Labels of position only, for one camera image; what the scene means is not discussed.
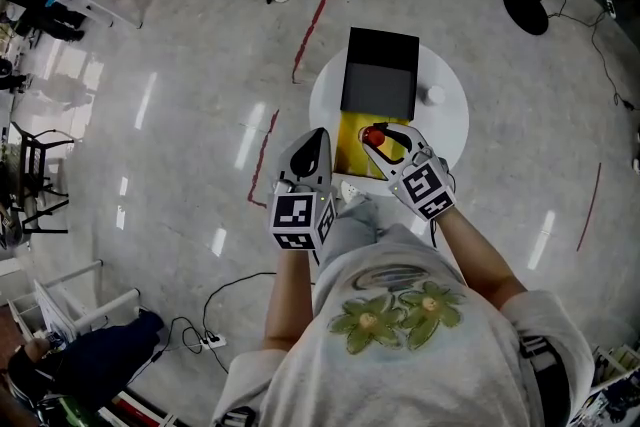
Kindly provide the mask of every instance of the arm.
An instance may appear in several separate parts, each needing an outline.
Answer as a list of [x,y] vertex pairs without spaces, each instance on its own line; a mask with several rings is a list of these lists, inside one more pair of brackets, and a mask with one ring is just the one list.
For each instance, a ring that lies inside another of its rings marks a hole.
[[312,320],[309,256],[285,251],[278,261],[262,348],[289,351]]
[[436,221],[469,288],[498,310],[514,295],[526,292],[500,253],[456,207],[436,217]]

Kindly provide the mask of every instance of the gray speckled floor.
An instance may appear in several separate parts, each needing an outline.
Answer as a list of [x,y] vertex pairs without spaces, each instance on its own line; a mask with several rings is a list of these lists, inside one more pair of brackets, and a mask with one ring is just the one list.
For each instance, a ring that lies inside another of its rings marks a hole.
[[[308,129],[315,77],[347,44],[351,26],[369,27],[419,36],[457,74],[470,111],[453,169],[460,208],[525,285],[556,292],[590,341],[633,339],[640,180],[630,159],[638,119],[614,106],[590,30],[552,19],[544,36],[529,36],[502,0],[328,0],[296,74],[300,84],[292,84],[294,56],[319,1],[149,0],[141,30],[87,22],[81,43],[43,38],[28,61],[38,77],[14,118],[82,141],[58,155],[71,205],[47,220],[68,225],[70,234],[34,237],[33,251],[21,251],[29,271],[44,278],[100,258],[101,299],[137,287],[165,320],[186,315],[200,327],[216,287],[275,268],[265,211],[246,200],[272,115],[280,110],[258,201],[280,150]],[[553,12],[561,2],[545,6]],[[564,12],[593,20],[600,8],[568,0]],[[637,88],[637,50],[608,18],[596,41],[621,94],[640,103],[629,90]],[[577,253],[599,162],[598,197]],[[411,225],[396,204],[382,207],[388,219]],[[545,219],[553,224],[531,270]],[[212,246],[221,240],[216,255]],[[81,283],[89,285],[85,295],[93,283]],[[227,364],[259,342],[271,284],[256,278],[212,301],[207,322],[229,340],[218,351]],[[212,355],[176,350],[133,389],[202,426],[224,377]]]

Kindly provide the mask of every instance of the red tape line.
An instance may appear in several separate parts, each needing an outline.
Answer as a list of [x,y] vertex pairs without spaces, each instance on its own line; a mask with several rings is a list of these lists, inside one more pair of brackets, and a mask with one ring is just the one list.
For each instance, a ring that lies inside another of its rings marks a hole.
[[256,170],[253,173],[253,178],[251,179],[251,189],[249,189],[249,194],[247,195],[247,200],[249,203],[253,203],[254,205],[258,205],[262,208],[267,208],[266,203],[261,203],[260,201],[256,201],[253,199],[253,193],[256,190],[256,186],[258,185],[258,177],[260,176],[260,169],[262,169],[262,161],[264,160],[264,150],[267,147],[267,142],[269,141],[269,134],[273,132],[273,127],[276,125],[276,120],[278,119],[278,114],[280,113],[280,109],[278,109],[273,116],[271,116],[271,124],[269,125],[269,131],[265,134],[264,139],[262,140],[262,146],[260,146],[260,157],[258,157],[258,165],[256,166]]
[[324,9],[324,5],[326,4],[326,2],[327,0],[321,0],[320,4],[318,4],[318,8],[316,9],[315,14],[313,15],[313,20],[311,20],[311,25],[307,29],[307,33],[304,35],[302,44],[300,45],[300,48],[298,49],[298,53],[296,54],[296,58],[293,62],[293,71],[291,72],[291,82],[293,82],[294,84],[298,84],[295,78],[296,70],[298,69],[298,65],[300,64],[300,60],[302,59],[302,54],[304,54],[304,50],[307,47],[307,43],[309,42],[309,38],[313,33],[313,29],[316,28],[316,23],[318,22],[318,19],[322,14],[322,10]]
[[584,230],[582,230],[582,235],[580,236],[580,242],[578,242],[578,247],[576,248],[576,253],[580,251],[580,246],[582,245],[584,234],[587,233],[587,226],[589,226],[589,219],[591,219],[591,211],[593,210],[593,204],[596,201],[596,193],[598,192],[598,183],[600,182],[600,169],[602,169],[602,162],[598,163],[598,175],[596,176],[596,186],[593,188],[593,197],[591,198],[591,205],[589,206],[587,221],[584,223]]

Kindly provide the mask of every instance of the white t-shirt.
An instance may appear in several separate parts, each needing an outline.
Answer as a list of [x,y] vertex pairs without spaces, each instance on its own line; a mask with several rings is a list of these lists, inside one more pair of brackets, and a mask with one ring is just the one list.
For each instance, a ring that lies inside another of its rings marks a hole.
[[519,337],[545,336],[567,372],[573,416],[587,398],[589,346],[548,292],[496,310],[435,250],[375,244],[333,261],[314,320],[291,349],[233,360],[214,421],[249,406],[266,426],[543,426]]

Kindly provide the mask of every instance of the yellow object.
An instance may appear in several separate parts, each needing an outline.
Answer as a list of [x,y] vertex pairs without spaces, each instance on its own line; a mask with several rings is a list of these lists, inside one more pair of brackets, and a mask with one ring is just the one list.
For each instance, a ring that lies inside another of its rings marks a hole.
[[[382,171],[378,169],[362,148],[358,138],[360,130],[374,123],[399,123],[408,125],[404,119],[376,116],[375,114],[361,114],[358,112],[342,112],[340,119],[340,131],[338,132],[338,147],[336,148],[336,160],[334,171],[343,175],[364,176],[378,180],[386,180]],[[378,149],[390,159],[402,158],[405,148],[393,139],[385,138],[384,143]]]

